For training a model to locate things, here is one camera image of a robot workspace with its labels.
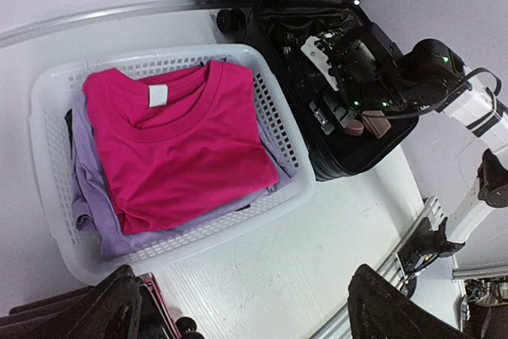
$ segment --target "pink object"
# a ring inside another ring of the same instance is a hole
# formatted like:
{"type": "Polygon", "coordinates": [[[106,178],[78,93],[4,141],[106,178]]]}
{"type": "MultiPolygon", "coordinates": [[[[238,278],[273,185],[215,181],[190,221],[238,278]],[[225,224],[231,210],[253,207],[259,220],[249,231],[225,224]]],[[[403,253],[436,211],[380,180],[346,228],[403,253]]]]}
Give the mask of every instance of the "pink object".
{"type": "Polygon", "coordinates": [[[83,90],[124,234],[174,228],[279,181],[245,67],[211,61],[138,81],[111,69],[83,90]],[[167,106],[149,108],[158,84],[167,106]]]}

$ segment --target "laundry basket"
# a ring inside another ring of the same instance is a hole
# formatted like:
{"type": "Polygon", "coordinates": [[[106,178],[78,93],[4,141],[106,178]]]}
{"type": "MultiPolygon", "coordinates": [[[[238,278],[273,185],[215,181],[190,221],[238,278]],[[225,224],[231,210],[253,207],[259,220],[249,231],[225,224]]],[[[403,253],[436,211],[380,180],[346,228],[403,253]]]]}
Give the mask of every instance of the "laundry basket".
{"type": "Polygon", "coordinates": [[[40,75],[32,90],[30,132],[40,196],[51,235],[69,271],[89,284],[100,282],[121,264],[129,264],[137,274],[142,274],[212,248],[301,206],[314,192],[315,178],[308,152],[279,84],[264,58],[244,45],[162,48],[51,68],[40,75]],[[78,231],[71,213],[71,150],[64,116],[71,107],[73,92],[82,88],[90,73],[112,67],[139,79],[222,57],[252,69],[258,119],[283,156],[294,165],[293,182],[248,209],[216,218],[180,237],[156,242],[128,256],[103,259],[99,235],[78,231]]]}

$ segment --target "lavender fabric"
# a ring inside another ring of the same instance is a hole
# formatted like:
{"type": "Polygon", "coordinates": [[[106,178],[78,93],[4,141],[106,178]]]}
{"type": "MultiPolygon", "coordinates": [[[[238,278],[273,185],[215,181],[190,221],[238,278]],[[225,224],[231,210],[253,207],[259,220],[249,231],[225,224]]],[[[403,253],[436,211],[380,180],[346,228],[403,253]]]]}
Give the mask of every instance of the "lavender fabric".
{"type": "Polygon", "coordinates": [[[102,256],[112,258],[134,253],[158,242],[182,236],[184,233],[245,208],[257,199],[269,195],[291,182],[295,169],[277,149],[267,132],[260,127],[260,139],[279,174],[279,182],[204,214],[170,230],[124,235],[114,213],[106,186],[104,169],[97,153],[93,129],[88,118],[87,100],[82,91],[72,100],[72,213],[79,230],[97,230],[102,239],[102,256]]]}

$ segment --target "white table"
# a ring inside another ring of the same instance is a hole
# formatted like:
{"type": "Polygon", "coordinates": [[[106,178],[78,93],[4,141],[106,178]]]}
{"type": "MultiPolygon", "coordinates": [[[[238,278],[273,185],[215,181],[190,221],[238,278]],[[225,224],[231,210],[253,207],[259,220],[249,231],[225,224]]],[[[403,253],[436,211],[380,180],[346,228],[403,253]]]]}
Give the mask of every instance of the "white table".
{"type": "MultiPolygon", "coordinates": [[[[49,236],[37,193],[28,117],[38,74],[138,49],[226,42],[214,26],[215,12],[111,18],[0,48],[1,314],[81,286],[49,236]]],[[[170,305],[194,317],[209,339],[305,338],[344,305],[356,268],[379,266],[421,207],[406,158],[396,148],[374,170],[318,184],[306,205],[159,269],[156,277],[170,305]]],[[[456,288],[448,277],[447,271],[437,276],[441,290],[433,283],[425,299],[442,298],[445,289],[452,300],[456,288]]],[[[445,304],[437,313],[453,322],[450,311],[445,304]]]]}

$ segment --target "suitcase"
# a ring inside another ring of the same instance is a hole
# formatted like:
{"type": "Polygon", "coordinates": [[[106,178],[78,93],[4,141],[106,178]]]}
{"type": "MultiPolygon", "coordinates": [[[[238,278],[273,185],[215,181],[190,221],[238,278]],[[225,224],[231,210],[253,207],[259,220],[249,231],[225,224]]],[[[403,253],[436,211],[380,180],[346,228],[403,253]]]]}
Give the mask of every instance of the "suitcase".
{"type": "Polygon", "coordinates": [[[320,181],[373,168],[418,123],[417,117],[391,121],[391,129],[381,139],[369,132],[352,137],[336,126],[329,131],[333,116],[320,105],[331,87],[298,46],[310,35],[332,30],[333,38],[340,40],[348,31],[370,24],[359,4],[359,0],[259,0],[248,17],[239,10],[222,10],[217,16],[221,31],[244,30],[238,42],[258,50],[270,65],[320,181]]]}

